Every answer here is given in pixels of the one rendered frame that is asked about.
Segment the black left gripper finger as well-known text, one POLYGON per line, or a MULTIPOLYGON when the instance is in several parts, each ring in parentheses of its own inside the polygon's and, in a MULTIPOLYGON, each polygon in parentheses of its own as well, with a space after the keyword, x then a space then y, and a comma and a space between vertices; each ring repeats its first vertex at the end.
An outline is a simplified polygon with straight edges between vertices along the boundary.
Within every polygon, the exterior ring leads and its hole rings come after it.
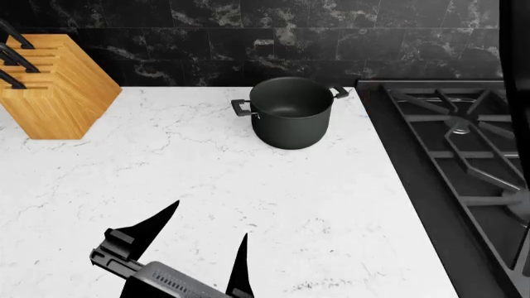
POLYGON ((232 298, 254 298, 248 276, 248 235, 239 245, 225 295, 232 298))
POLYGON ((141 223, 126 228, 108 228, 103 249, 124 260, 138 260, 176 212, 177 200, 141 223))

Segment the black cooking pot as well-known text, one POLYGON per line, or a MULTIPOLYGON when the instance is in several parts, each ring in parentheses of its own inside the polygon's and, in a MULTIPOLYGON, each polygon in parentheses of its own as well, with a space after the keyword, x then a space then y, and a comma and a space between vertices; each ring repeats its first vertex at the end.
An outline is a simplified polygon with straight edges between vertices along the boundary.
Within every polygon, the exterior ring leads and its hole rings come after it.
POLYGON ((249 99, 235 99, 237 116, 249 116, 256 136, 269 146, 300 150, 313 146, 328 130, 334 101, 349 96, 337 84, 281 77, 254 86, 249 99))

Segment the wooden knife block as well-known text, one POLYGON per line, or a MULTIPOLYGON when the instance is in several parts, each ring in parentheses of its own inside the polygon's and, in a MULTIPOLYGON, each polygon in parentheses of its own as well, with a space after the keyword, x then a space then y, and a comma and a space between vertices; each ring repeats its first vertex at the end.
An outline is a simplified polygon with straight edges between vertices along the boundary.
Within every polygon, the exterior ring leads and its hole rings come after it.
POLYGON ((8 66, 5 71, 23 84, 14 89, 0 79, 0 105, 31 139, 78 140, 97 121, 122 89, 66 34, 26 34, 32 49, 13 36, 7 46, 38 70, 8 66))

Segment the black gas stove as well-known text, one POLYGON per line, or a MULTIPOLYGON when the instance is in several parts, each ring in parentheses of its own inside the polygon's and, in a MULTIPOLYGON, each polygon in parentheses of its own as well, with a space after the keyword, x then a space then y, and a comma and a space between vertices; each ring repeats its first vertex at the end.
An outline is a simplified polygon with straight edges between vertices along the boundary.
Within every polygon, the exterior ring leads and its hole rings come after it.
POLYGON ((382 91, 401 89, 500 89, 502 81, 359 79, 355 91, 389 155, 458 298, 530 298, 485 250, 464 210, 397 109, 382 91))

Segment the black cast iron stove grate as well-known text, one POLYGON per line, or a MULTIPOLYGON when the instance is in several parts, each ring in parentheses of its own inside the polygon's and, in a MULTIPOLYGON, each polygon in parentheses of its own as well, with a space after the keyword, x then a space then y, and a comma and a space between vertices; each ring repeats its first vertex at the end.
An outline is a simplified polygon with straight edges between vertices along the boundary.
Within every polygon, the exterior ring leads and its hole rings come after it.
POLYGON ((397 109, 464 210, 485 250, 519 287, 530 286, 530 222, 510 205, 526 188, 505 92, 500 89, 382 91, 397 109), (465 135, 445 121, 472 122, 465 135))

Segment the silver stove burner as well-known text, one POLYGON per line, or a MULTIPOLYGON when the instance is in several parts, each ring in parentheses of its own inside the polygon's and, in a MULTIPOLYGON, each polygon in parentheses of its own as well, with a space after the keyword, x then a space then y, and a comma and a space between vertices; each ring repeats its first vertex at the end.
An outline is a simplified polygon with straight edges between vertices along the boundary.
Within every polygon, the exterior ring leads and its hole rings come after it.
POLYGON ((467 121, 463 118, 451 118, 445 121, 446 126, 449 128, 450 134, 465 135, 470 133, 472 122, 467 121))

